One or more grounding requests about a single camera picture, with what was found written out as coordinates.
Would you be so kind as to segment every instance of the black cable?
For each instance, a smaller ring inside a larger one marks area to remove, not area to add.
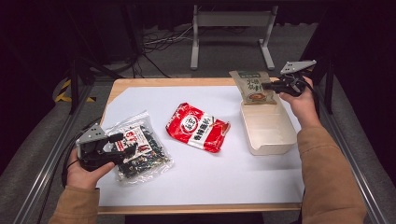
[[[165,77],[169,77],[168,75],[166,75],[146,54],[143,54],[143,56],[145,56],[145,58],[151,62],[157,69],[158,71],[160,71]]]
[[[134,73],[134,78],[136,78],[136,74],[138,74],[140,77],[142,77],[142,78],[145,78],[145,77],[143,77],[143,75],[142,75],[142,67],[140,67],[140,63],[139,63],[139,60],[136,60],[136,63],[137,63],[137,66],[139,67],[139,70],[140,71],[137,71],[137,69],[134,67],[134,65],[132,65],[132,71],[133,71],[133,73]]]
[[[183,34],[189,35],[190,32],[191,32],[191,28],[184,30],[184,31],[173,32],[171,35],[167,35],[168,33],[165,33],[162,38],[157,37],[157,39],[151,39],[150,37],[148,37],[148,40],[151,40],[151,41],[147,41],[144,45],[147,45],[150,42],[156,42],[156,43],[152,43],[154,45],[154,47],[144,46],[145,53],[151,53],[154,50],[165,50],[165,49],[169,48],[170,46],[172,46],[173,44],[176,44],[178,42],[185,40],[187,37],[183,37],[182,35]]]
[[[41,218],[43,217],[44,210],[45,210],[45,207],[46,207],[46,205],[47,205],[47,200],[48,200],[48,198],[49,198],[49,196],[50,196],[50,189],[51,189],[51,186],[52,186],[52,183],[53,183],[53,179],[54,179],[54,177],[55,177],[56,170],[57,170],[57,168],[58,168],[58,166],[59,166],[59,162],[61,161],[62,156],[63,156],[64,153],[67,151],[67,154],[66,154],[66,156],[65,156],[65,158],[64,158],[64,167],[63,167],[63,170],[62,170],[62,175],[64,175],[64,168],[67,167],[68,159],[69,159],[69,157],[70,157],[70,154],[71,154],[71,152],[72,152],[72,150],[73,150],[73,148],[74,148],[74,145],[75,145],[76,141],[77,141],[77,140],[78,140],[78,139],[79,139],[79,138],[80,138],[80,137],[81,137],[81,136],[82,136],[93,124],[94,124],[94,123],[96,123],[100,118],[91,121],[89,124],[87,124],[85,127],[83,127],[82,130],[81,130],[80,132],[78,132],[72,139],[70,139],[70,141],[68,142],[68,144],[66,145],[66,147],[64,148],[64,150],[62,150],[61,156],[58,158],[58,160],[57,160],[56,163],[55,163],[55,170],[52,172],[52,174],[51,174],[50,177],[49,177],[49,185],[48,185],[48,188],[47,188],[46,195],[45,195],[45,197],[44,197],[44,202],[43,202],[43,204],[41,205],[40,213],[39,213],[39,215],[38,215],[37,224],[39,224],[39,223],[41,222]]]
[[[99,65],[97,63],[94,63],[93,61],[91,61],[91,60],[89,60],[87,58],[79,57],[79,59],[82,62],[84,62],[85,64],[87,64],[87,65],[89,65],[91,67],[94,67],[95,69],[101,71],[102,73],[104,73],[104,74],[106,74],[106,75],[108,75],[110,77],[113,77],[114,79],[124,78],[124,77],[120,76],[119,74],[111,71],[110,69],[108,69],[106,67],[103,67],[102,65]]]
[[[78,162],[78,161],[79,161],[79,159],[76,159],[75,161],[70,162],[70,164],[68,164],[68,165],[66,166],[66,170],[68,170],[69,167],[70,167],[71,165],[73,165],[74,163],[76,163],[76,162]]]
[[[314,104],[315,104],[315,109],[318,114],[318,118],[320,118],[320,110],[319,110],[319,97],[318,93],[314,90],[314,88],[305,80],[298,80],[297,82],[302,82],[305,84],[306,87],[308,87],[309,90],[311,90],[312,96],[314,97]]]
[[[123,67],[119,67],[119,68],[111,69],[111,70],[109,69],[109,70],[111,72],[120,74],[121,72],[124,72],[124,71],[128,70],[130,67],[132,67],[132,65],[133,65],[133,63],[128,63],[128,64],[124,65]],[[97,76],[106,75],[106,73],[103,73],[101,71],[94,72],[94,74],[97,75]]]
[[[221,30],[233,33],[235,35],[241,35],[242,33],[244,33],[246,31],[246,29],[247,29],[246,26],[221,27]]]

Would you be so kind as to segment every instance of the hand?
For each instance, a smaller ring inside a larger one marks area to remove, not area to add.
[[[310,78],[304,77],[304,79],[312,86],[312,80]],[[298,97],[291,96],[284,92],[281,92],[279,97],[290,104],[291,110],[299,120],[302,129],[321,126],[315,109],[314,96],[309,88],[305,87],[304,92]]]
[[[68,164],[78,159],[77,150],[73,149]],[[68,168],[67,173],[67,185],[79,189],[95,189],[96,184],[102,176],[110,172],[114,168],[115,164],[109,162],[98,169],[89,172],[82,168],[78,161],[71,164]]]

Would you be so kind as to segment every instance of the white tabletop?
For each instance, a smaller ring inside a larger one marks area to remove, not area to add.
[[[102,127],[137,115],[150,115],[154,132],[174,160],[164,174],[137,185],[120,185],[117,169],[98,183],[100,206],[300,203],[304,183],[297,146],[283,155],[253,156],[240,111],[236,86],[133,87],[106,108]],[[181,103],[231,123],[219,153],[210,153],[171,138],[165,125]],[[282,102],[296,129],[300,125]]]

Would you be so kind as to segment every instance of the brown sleeve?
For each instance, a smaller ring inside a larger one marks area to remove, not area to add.
[[[96,223],[98,204],[99,189],[66,186],[49,223]]]
[[[303,164],[303,223],[363,223],[366,207],[349,163],[322,127],[297,135]]]

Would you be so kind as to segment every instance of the metal stand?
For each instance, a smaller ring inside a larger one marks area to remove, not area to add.
[[[70,80],[71,80],[71,88],[72,88],[72,107],[70,109],[70,114],[73,114],[79,104],[79,91],[78,91],[78,83],[81,79],[84,86],[93,85],[95,78],[90,70],[93,67],[98,71],[108,75],[109,77],[113,77],[114,79],[122,78],[117,73],[107,69],[106,67],[94,63],[91,60],[88,60],[83,57],[76,58],[70,64]]]
[[[310,78],[314,82],[314,86],[326,76],[324,104],[329,114],[332,114],[332,85],[334,80],[334,64],[328,56],[317,59],[314,71]]]
[[[277,7],[271,11],[198,11],[198,6],[194,6],[191,69],[198,69],[199,54],[199,26],[265,26],[266,34],[264,39],[259,39],[262,55],[268,70],[274,70],[275,66],[268,50],[268,41],[274,26]]]

